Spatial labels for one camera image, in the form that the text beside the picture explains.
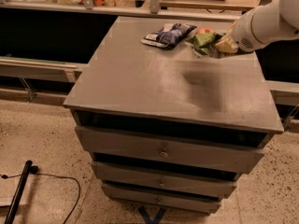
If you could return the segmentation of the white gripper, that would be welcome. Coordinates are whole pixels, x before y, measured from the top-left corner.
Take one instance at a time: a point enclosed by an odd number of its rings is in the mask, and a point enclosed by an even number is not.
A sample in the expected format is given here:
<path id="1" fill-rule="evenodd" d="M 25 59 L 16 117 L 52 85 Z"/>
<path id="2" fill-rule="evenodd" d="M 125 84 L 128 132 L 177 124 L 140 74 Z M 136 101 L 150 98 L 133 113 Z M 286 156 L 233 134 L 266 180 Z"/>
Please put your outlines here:
<path id="1" fill-rule="evenodd" d="M 269 42 L 265 38 L 265 22 L 265 13 L 262 11 L 245 13 L 227 28 L 227 35 L 215 44 L 216 49 L 224 53 L 237 53 L 238 46 L 245 52 L 266 47 Z"/>

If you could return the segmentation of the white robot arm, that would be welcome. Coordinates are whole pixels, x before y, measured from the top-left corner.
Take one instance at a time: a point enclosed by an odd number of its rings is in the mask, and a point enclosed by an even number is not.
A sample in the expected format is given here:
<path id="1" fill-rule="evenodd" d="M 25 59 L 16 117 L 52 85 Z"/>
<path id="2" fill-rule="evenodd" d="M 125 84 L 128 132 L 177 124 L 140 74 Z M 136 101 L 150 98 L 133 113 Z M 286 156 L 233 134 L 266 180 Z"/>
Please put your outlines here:
<path id="1" fill-rule="evenodd" d="M 252 52 L 271 43 L 299 38 L 299 0 L 275 0 L 246 12 L 215 44 L 220 52 Z"/>

